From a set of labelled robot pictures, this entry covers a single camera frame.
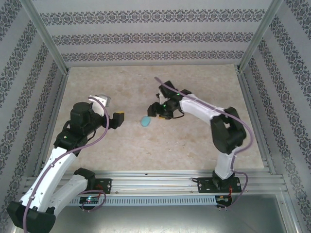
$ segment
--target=work surface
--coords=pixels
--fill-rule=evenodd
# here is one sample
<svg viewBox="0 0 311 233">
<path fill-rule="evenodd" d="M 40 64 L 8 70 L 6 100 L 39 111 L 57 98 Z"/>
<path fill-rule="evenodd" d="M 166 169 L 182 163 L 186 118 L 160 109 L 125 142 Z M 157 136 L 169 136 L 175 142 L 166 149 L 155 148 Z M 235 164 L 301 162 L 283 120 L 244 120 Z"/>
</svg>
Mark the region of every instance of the work surface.
<svg viewBox="0 0 311 233">
<path fill-rule="evenodd" d="M 148 127 L 140 121 L 149 105 L 158 101 L 159 83 L 170 80 L 179 89 L 187 89 L 198 98 L 218 107 L 232 106 L 240 118 L 251 126 L 233 65 L 217 66 L 131 66 L 73 67 L 58 114 L 50 151 L 56 136 L 70 118 L 77 102 L 89 102 L 89 95 L 111 97 L 107 108 L 124 111 L 125 121 L 116 130 L 110 129 L 96 145 L 84 149 L 69 170 L 84 167 L 90 170 L 184 170 L 214 169 L 218 151 L 212 142 L 210 126 L 191 114 L 180 119 L 152 118 Z M 95 139 L 104 129 L 98 129 Z M 256 142 L 239 154 L 236 168 L 262 168 Z"/>
</svg>

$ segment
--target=blue object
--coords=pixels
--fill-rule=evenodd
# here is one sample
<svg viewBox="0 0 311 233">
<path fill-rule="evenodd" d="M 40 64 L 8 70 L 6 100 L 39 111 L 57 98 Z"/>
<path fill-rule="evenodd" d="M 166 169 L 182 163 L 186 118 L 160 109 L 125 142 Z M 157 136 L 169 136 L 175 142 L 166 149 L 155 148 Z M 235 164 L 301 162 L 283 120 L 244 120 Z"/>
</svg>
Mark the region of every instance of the blue object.
<svg viewBox="0 0 311 233">
<path fill-rule="evenodd" d="M 150 123 L 150 121 L 151 121 L 151 118 L 150 117 L 148 117 L 148 116 L 144 116 L 142 119 L 141 119 L 141 125 L 143 126 L 143 127 L 147 127 L 148 125 L 149 125 L 149 123 Z"/>
</svg>

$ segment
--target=patterned wall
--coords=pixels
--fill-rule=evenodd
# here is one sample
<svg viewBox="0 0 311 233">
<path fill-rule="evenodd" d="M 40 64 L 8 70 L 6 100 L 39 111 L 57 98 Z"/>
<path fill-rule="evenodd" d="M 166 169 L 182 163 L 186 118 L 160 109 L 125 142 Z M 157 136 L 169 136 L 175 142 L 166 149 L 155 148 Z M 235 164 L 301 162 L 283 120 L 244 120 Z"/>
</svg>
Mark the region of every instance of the patterned wall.
<svg viewBox="0 0 311 233">
<path fill-rule="evenodd" d="M 34 0 L 69 67 L 238 64 L 271 0 Z"/>
<path fill-rule="evenodd" d="M 310 2 L 284 1 L 244 73 L 302 232 L 311 232 L 310 16 Z"/>
<path fill-rule="evenodd" d="M 0 232 L 33 176 L 63 74 L 17 0 L 0 1 Z"/>
</svg>

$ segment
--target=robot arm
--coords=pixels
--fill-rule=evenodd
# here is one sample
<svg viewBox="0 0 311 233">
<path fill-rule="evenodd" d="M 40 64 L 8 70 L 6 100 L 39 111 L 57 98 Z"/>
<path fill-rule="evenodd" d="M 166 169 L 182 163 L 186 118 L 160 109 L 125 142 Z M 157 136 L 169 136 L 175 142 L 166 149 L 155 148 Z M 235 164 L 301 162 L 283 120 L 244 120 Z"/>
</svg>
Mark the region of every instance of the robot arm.
<svg viewBox="0 0 311 233">
<path fill-rule="evenodd" d="M 92 97 L 99 100 L 104 106 L 109 104 L 109 97 L 104 95 Z M 67 184 L 55 192 L 58 183 L 68 167 L 77 158 L 80 150 L 61 158 L 43 178 L 42 174 L 55 159 L 67 151 L 86 145 L 89 141 L 88 136 L 95 133 L 99 127 L 106 127 L 106 121 L 104 111 L 97 102 L 91 104 L 80 102 L 73 106 L 70 112 L 70 120 L 65 123 L 62 132 L 57 136 L 54 143 L 55 148 L 35 183 L 19 202 L 12 201 L 7 207 L 8 214 L 15 226 L 23 228 L 23 214 L 29 199 L 32 199 L 27 214 L 28 232 L 48 233 L 52 229 L 58 214 L 75 196 L 85 190 L 94 189 L 95 173 L 80 168 L 75 171 Z M 116 129 L 123 121 L 123 112 L 114 113 L 113 118 L 109 119 L 109 128 Z M 40 180 L 40 186 L 35 196 L 32 197 L 33 189 Z"/>
<path fill-rule="evenodd" d="M 175 89 L 170 81 L 165 82 L 165 84 Z M 228 118 L 201 104 L 204 101 L 198 99 L 190 91 L 182 90 L 181 93 L 186 96 L 183 97 L 161 85 L 159 87 L 159 93 L 157 94 L 160 98 L 160 103 L 155 102 L 150 105 L 148 108 L 148 116 L 155 117 L 159 114 L 159 116 L 164 119 L 174 119 L 173 113 L 175 110 L 178 110 L 183 114 L 190 113 L 210 125 L 213 143 L 220 152 L 217 165 L 213 172 L 214 183 L 220 189 L 223 183 L 234 177 L 231 163 L 235 150 L 242 145 L 243 140 L 246 138 L 245 129 L 243 125 L 236 120 Z M 217 108 L 211 104 L 208 105 L 214 109 L 224 111 L 239 118 L 237 111 L 232 107 L 224 109 Z"/>
</svg>

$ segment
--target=purple cable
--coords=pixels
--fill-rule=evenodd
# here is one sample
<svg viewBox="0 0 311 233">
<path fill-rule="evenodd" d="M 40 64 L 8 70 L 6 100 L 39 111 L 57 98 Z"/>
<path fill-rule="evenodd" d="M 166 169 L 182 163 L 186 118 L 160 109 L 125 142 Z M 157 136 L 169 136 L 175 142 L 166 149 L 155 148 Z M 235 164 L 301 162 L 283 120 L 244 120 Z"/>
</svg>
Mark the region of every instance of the purple cable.
<svg viewBox="0 0 311 233">
<path fill-rule="evenodd" d="M 108 129 L 109 129 L 109 115 L 108 115 L 107 109 L 106 109 L 105 106 L 104 106 L 99 100 L 97 100 L 96 98 L 94 98 L 94 97 L 89 97 L 88 99 L 89 99 L 89 100 L 94 100 L 94 101 L 96 101 L 96 102 L 103 108 L 103 110 L 104 110 L 104 114 L 105 114 L 106 120 L 107 120 L 107 121 L 106 121 L 107 124 L 106 124 L 106 128 L 105 128 L 104 133 L 103 133 L 97 140 L 95 140 L 94 142 L 92 142 L 92 143 L 90 143 L 90 144 L 87 144 L 87 145 L 84 145 L 84 146 L 82 146 L 82 147 L 78 147 L 78 148 L 76 148 L 76 149 L 67 151 L 66 153 L 62 154 L 62 155 L 59 156 L 57 159 L 55 159 L 54 162 L 52 162 L 52 163 L 47 167 L 47 169 L 42 173 L 42 176 L 41 176 L 40 179 L 38 180 L 38 183 L 35 185 L 34 190 L 33 190 L 33 192 L 31 193 L 31 197 L 34 197 L 34 196 L 35 196 L 35 193 L 36 193 L 37 189 L 39 188 L 41 182 L 43 181 L 44 177 L 46 176 L 46 174 L 49 172 L 49 170 L 50 170 L 52 167 L 54 167 L 54 165 L 55 165 L 60 159 L 62 159 L 62 158 L 65 157 L 66 155 L 69 155 L 69 154 L 71 154 L 71 153 L 73 153 L 73 152 L 76 152 L 76 151 L 78 151 L 78 150 L 82 150 L 82 149 L 84 149 L 84 148 L 93 146 L 94 144 L 96 144 L 96 143 L 98 143 L 100 140 L 102 140 L 102 138 L 105 137 L 105 135 L 107 134 Z M 103 191 L 99 191 L 99 190 L 91 190 L 90 192 L 100 192 L 100 193 L 103 193 L 103 194 L 104 194 Z M 28 211 L 29 211 L 31 202 L 33 201 L 33 199 L 31 199 L 31 197 L 29 198 L 29 201 L 28 201 L 28 203 L 27 203 L 27 205 L 26 205 L 26 209 L 25 209 L 24 216 L 23 216 L 23 229 L 24 229 L 24 233 L 27 233 L 27 220 L 26 220 L 26 219 L 27 219 L 27 213 L 28 213 Z"/>
<path fill-rule="evenodd" d="M 249 149 L 249 148 L 252 146 L 253 141 L 254 141 L 254 136 L 253 136 L 253 133 L 252 133 L 251 129 L 248 127 L 248 125 L 247 125 L 244 121 L 242 121 L 241 119 L 237 118 L 236 116 L 233 116 L 233 115 L 231 115 L 231 114 L 229 114 L 229 113 L 226 113 L 226 112 L 224 112 L 224 111 L 221 111 L 221 110 L 215 108 L 214 106 L 212 106 L 212 105 L 210 105 L 210 104 L 208 104 L 208 103 L 205 103 L 205 102 L 203 102 L 203 101 L 200 101 L 199 99 L 196 99 L 196 98 L 193 98 L 193 97 L 191 97 L 191 96 L 185 95 L 184 93 L 182 93 L 182 92 L 180 92 L 180 91 L 177 91 L 177 90 L 175 90 L 175 89 L 173 89 L 173 88 L 167 86 L 167 85 L 164 84 L 164 83 L 161 81 L 161 79 L 159 79 L 158 77 L 155 77 L 155 80 L 158 81 L 159 83 L 161 83 L 161 85 L 164 86 L 165 88 L 167 88 L 167 89 L 169 89 L 169 90 L 171 90 L 171 91 L 173 91 L 173 92 L 175 92 L 175 93 L 178 93 L 179 95 L 181 95 L 181 96 L 183 96 L 183 97 L 186 97 L 186 98 L 188 98 L 188 99 L 190 99 L 190 100 L 192 100 L 192 101 L 198 102 L 198 103 L 202 104 L 203 106 L 205 106 L 205 107 L 207 107 L 207 108 L 209 108 L 209 109 L 211 109 L 211 110 L 213 110 L 213 111 L 215 111 L 215 112 L 217 112 L 217 113 L 224 114 L 225 116 L 230 117 L 230 118 L 236 120 L 237 122 L 241 123 L 241 124 L 247 129 L 247 131 L 249 132 L 249 135 L 250 135 L 250 141 L 249 141 L 249 143 L 247 144 L 246 147 L 240 148 L 240 149 L 236 150 L 236 151 L 233 153 L 234 156 L 233 156 L 233 158 L 232 158 L 231 165 L 230 165 L 230 169 L 231 169 L 233 172 L 235 172 L 235 173 L 237 173 L 237 174 L 242 174 L 242 175 L 244 175 L 245 178 L 246 178 L 244 187 L 243 187 L 241 193 L 238 195 L 237 199 L 236 199 L 235 202 L 234 202 L 234 203 L 236 203 L 237 200 L 240 199 L 240 197 L 242 196 L 243 192 L 244 192 L 245 189 L 246 189 L 246 186 L 247 186 L 247 184 L 248 184 L 248 176 L 247 176 L 247 174 L 246 174 L 245 172 L 234 170 L 234 169 L 233 169 L 233 164 L 234 164 L 234 161 L 235 161 L 235 157 L 236 157 L 236 155 L 237 155 L 238 153 L 241 153 L 241 152 L 243 152 L 243 151 Z"/>
</svg>

